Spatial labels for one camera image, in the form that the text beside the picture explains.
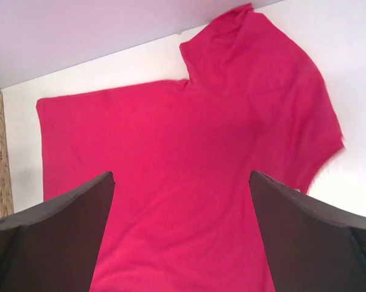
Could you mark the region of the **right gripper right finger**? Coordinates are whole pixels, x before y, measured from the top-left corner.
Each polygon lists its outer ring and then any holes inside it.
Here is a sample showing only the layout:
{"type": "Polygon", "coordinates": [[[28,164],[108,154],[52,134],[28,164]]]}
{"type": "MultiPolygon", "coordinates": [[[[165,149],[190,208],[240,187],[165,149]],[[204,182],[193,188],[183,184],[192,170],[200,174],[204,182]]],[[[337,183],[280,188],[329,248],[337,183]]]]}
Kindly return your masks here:
{"type": "Polygon", "coordinates": [[[261,172],[249,185],[276,291],[366,291],[366,217],[261,172]]]}

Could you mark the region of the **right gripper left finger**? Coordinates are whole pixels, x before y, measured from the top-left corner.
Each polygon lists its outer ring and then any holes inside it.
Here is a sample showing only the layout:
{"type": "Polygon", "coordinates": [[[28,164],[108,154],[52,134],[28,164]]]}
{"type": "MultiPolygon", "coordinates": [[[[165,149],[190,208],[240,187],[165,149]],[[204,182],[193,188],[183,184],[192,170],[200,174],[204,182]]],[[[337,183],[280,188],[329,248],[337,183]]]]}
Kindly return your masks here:
{"type": "Polygon", "coordinates": [[[106,172],[0,218],[0,291],[89,291],[113,193],[106,172]]]}

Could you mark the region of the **pink t shirt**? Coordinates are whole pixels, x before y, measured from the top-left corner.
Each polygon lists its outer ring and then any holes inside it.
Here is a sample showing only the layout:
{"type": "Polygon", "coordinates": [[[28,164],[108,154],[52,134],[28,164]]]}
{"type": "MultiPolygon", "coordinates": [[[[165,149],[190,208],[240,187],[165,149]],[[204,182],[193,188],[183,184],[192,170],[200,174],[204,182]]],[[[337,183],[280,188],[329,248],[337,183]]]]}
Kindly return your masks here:
{"type": "Polygon", "coordinates": [[[251,4],[180,52],[187,79],[37,102],[44,199],[113,173],[92,291],[273,291],[249,176],[305,192],[343,148],[325,82],[251,4]]]}

